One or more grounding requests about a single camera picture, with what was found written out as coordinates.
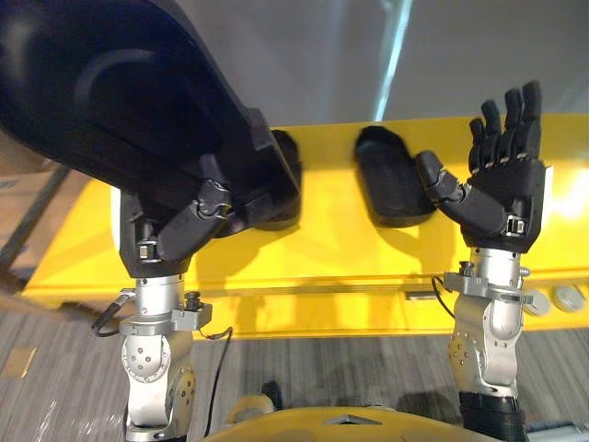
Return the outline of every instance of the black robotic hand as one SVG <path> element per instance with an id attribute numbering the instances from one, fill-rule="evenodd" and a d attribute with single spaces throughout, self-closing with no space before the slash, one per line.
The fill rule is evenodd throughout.
<path id="1" fill-rule="evenodd" d="M 540 151 L 541 96 L 538 82 L 505 93 L 505 132 L 493 100 L 485 117 L 470 122 L 472 176 L 465 184 L 444 169 L 432 151 L 416 157 L 422 185 L 442 212 L 461 226 L 469 247 L 526 253 L 540 233 L 546 168 Z"/>

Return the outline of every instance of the gray wall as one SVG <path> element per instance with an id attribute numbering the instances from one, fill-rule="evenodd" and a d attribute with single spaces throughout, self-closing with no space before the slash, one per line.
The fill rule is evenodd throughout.
<path id="1" fill-rule="evenodd" d="M 272 124 L 371 120 L 378 0 L 180 0 L 242 100 Z M 588 112 L 586 0 L 414 0 L 386 119 L 471 115 L 536 78 L 546 112 Z"/>

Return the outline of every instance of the silver metal bracket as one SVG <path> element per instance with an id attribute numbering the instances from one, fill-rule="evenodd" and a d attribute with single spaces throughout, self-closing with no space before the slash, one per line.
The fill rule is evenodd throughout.
<path id="1" fill-rule="evenodd" d="M 465 276 L 460 273 L 445 272 L 444 287 L 462 295 L 486 297 L 504 302 L 531 304 L 534 300 L 533 297 L 524 295 L 521 288 L 509 285 L 490 284 L 487 278 L 474 275 Z"/>
<path id="2" fill-rule="evenodd" d="M 135 315 L 123 320 L 119 331 L 125 336 L 155 336 L 170 332 L 196 332 L 211 322 L 213 305 L 201 303 L 196 311 L 173 309 L 153 316 Z"/>

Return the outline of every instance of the black fingertip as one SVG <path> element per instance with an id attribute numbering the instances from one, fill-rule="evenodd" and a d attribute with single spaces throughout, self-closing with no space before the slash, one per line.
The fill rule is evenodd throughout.
<path id="1" fill-rule="evenodd" d="M 415 157 L 415 166 L 423 187 L 434 185 L 438 181 L 440 170 L 444 168 L 437 155 L 431 150 L 424 150 Z"/>
<path id="2" fill-rule="evenodd" d="M 495 101 L 488 99 L 480 107 L 485 117 L 485 134 L 496 134 L 501 131 L 501 118 Z"/>
<path id="3" fill-rule="evenodd" d="M 540 118 L 542 112 L 542 93 L 540 84 L 537 81 L 530 81 L 524 85 L 524 120 L 535 120 Z"/>
<path id="4" fill-rule="evenodd" d="M 480 118 L 471 120 L 468 126 L 470 127 L 470 132 L 474 138 L 479 138 L 485 132 L 485 125 Z"/>
<path id="5" fill-rule="evenodd" d="M 513 88 L 505 92 L 505 106 L 507 107 L 505 127 L 509 129 L 518 125 L 522 121 L 522 109 L 524 104 L 519 89 Z"/>

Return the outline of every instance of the yellow surface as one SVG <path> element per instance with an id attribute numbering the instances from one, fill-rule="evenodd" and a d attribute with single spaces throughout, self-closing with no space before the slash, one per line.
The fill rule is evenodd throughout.
<path id="1" fill-rule="evenodd" d="M 460 179 L 468 176 L 468 119 L 387 122 L 410 151 L 434 150 Z M 523 265 L 527 286 L 589 281 L 589 118 L 543 119 L 542 158 L 555 169 L 546 225 Z M 210 330 L 236 334 L 323 336 L 448 332 L 436 301 L 407 301 L 429 289 L 433 274 L 468 258 L 458 225 L 436 212 L 403 229 L 375 227 L 365 210 L 352 149 L 364 123 L 287 128 L 304 161 L 303 208 L 297 227 L 255 229 L 211 241 L 186 275 L 214 303 Z M 110 236 L 110 191 L 90 182 L 33 275 L 24 296 L 49 306 L 65 300 L 111 300 L 133 282 Z M 528 329 L 589 325 L 589 308 L 526 318 Z"/>
<path id="2" fill-rule="evenodd" d="M 345 416 L 376 425 L 330 425 Z M 415 414 L 369 407 L 294 408 L 256 416 L 232 425 L 206 442 L 497 442 L 456 425 Z"/>

